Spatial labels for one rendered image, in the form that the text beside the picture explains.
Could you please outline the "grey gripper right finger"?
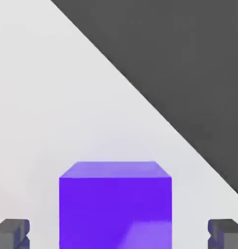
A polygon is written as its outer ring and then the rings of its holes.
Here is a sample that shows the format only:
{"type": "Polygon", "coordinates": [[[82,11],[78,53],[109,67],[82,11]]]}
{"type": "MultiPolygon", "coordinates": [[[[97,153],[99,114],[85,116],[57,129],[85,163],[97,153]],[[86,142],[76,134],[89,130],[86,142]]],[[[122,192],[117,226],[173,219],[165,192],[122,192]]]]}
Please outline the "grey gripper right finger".
{"type": "Polygon", "coordinates": [[[238,249],[238,223],[232,219],[208,221],[208,249],[238,249]]]}

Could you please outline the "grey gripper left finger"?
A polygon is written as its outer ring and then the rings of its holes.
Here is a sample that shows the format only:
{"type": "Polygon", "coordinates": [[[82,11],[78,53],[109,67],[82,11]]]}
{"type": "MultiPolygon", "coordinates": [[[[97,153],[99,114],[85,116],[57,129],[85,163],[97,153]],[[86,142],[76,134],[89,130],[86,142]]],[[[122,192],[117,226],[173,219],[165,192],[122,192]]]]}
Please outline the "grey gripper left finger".
{"type": "Polygon", "coordinates": [[[5,219],[0,223],[0,249],[30,249],[28,219],[5,219]]]}

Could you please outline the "small purple cube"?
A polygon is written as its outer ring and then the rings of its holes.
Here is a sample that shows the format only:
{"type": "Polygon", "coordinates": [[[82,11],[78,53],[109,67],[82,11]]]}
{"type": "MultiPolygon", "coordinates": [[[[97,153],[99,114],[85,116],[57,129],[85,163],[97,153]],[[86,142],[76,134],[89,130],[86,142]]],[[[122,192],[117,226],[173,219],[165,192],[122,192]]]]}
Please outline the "small purple cube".
{"type": "Polygon", "coordinates": [[[59,178],[59,249],[172,249],[172,178],[153,161],[78,162],[59,178]]]}

